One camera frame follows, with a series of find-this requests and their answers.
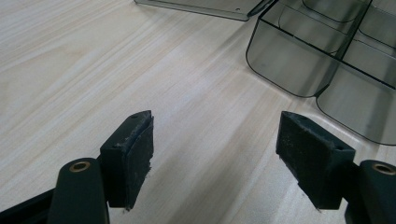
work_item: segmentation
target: screw hole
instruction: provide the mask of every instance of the screw hole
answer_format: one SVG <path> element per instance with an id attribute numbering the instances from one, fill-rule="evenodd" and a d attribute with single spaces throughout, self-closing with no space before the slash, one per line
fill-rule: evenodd
<path id="1" fill-rule="evenodd" d="M 72 166 L 70 166 L 69 170 L 70 172 L 73 173 L 78 173 L 81 171 L 85 171 L 86 169 L 88 169 L 90 167 L 90 163 L 87 161 L 79 161 L 74 163 Z"/>
<path id="2" fill-rule="evenodd" d="M 393 170 L 391 167 L 388 167 L 384 164 L 376 163 L 373 165 L 373 168 L 377 170 L 379 173 L 384 175 L 396 175 L 396 171 Z"/>

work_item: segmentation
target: wooden table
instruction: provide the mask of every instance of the wooden table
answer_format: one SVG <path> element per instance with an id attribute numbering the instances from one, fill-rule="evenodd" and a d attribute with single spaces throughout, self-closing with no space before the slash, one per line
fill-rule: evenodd
<path id="1" fill-rule="evenodd" d="M 313 98 L 256 75 L 256 18 L 230 21 L 131 0 L 0 2 L 0 210 L 54 188 L 71 160 L 96 158 L 131 114 L 155 117 L 152 169 L 135 208 L 112 223 L 345 223 L 318 211 L 275 154 L 280 112 L 308 116 L 396 163 Z"/>

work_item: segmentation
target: tabletop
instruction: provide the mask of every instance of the tabletop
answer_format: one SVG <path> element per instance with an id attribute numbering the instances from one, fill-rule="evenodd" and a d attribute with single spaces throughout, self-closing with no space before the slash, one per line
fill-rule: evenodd
<path id="1" fill-rule="evenodd" d="M 69 161 L 151 110 L 154 156 L 134 209 L 112 223 L 345 223 L 320 211 L 276 155 L 283 110 L 354 147 L 355 162 L 396 164 L 255 74 L 245 53 L 257 17 L 232 21 L 131 0 L 0 2 L 0 211 L 55 187 Z"/>

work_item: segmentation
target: wood grain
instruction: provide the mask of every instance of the wood grain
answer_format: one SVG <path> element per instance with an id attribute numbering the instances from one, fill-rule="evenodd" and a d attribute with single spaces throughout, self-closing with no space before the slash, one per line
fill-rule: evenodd
<path id="1" fill-rule="evenodd" d="M 53 188 L 64 164 L 97 157 L 148 109 L 152 170 L 131 212 L 110 209 L 112 223 L 345 223 L 345 203 L 316 210 L 275 154 L 282 110 L 356 148 L 356 162 L 396 162 L 395 147 L 254 74 L 245 51 L 255 18 L 130 0 L 0 4 L 0 210 Z"/>

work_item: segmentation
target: light wood surface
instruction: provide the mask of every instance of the light wood surface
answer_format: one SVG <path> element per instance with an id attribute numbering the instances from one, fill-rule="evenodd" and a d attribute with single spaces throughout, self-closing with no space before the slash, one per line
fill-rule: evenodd
<path id="1" fill-rule="evenodd" d="M 313 119 L 357 149 L 355 162 L 395 164 L 396 148 L 254 74 L 255 22 L 131 0 L 0 1 L 0 210 L 54 188 L 64 164 L 96 158 L 150 109 L 152 169 L 112 223 L 345 223 L 345 202 L 318 211 L 275 154 L 280 112 Z"/>

